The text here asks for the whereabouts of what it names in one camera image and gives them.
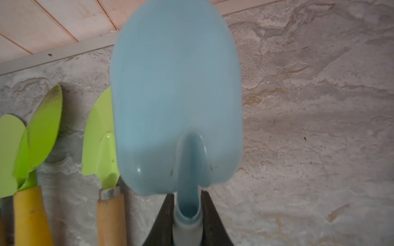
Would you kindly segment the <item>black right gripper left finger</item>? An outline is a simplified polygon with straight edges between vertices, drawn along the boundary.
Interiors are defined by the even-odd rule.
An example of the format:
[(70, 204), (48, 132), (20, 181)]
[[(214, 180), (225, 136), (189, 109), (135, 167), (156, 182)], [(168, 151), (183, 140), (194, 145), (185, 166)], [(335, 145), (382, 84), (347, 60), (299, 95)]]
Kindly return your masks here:
[(174, 194), (167, 194), (143, 246), (173, 246)]

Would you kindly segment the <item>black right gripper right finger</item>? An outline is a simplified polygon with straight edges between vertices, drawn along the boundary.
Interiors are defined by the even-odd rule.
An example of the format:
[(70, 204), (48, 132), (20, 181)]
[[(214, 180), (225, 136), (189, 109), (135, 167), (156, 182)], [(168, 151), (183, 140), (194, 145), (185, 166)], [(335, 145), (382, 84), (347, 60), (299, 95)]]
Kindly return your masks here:
[(203, 212), (202, 246), (234, 246), (208, 191), (201, 191)]

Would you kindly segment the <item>light blue shovel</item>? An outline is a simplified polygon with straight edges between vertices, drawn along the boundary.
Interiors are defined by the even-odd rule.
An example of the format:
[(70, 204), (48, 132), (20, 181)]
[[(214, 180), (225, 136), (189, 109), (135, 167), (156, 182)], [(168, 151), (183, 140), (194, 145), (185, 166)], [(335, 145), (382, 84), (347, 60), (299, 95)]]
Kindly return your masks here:
[(242, 162), (241, 68), (208, 1), (146, 1), (110, 65), (118, 167), (141, 196), (174, 194), (173, 246), (202, 246), (201, 191)]

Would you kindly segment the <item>bright green yellow-handled shovel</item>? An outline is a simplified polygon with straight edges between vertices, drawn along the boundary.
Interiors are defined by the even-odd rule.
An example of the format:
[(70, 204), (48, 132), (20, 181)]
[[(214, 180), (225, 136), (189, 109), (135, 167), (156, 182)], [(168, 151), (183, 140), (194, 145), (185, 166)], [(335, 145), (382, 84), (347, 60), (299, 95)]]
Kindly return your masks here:
[(17, 246), (53, 245), (36, 169), (54, 147), (62, 108), (62, 88), (56, 84), (32, 115), (18, 147), (12, 173), (17, 181), (17, 192), (13, 195), (14, 242)]

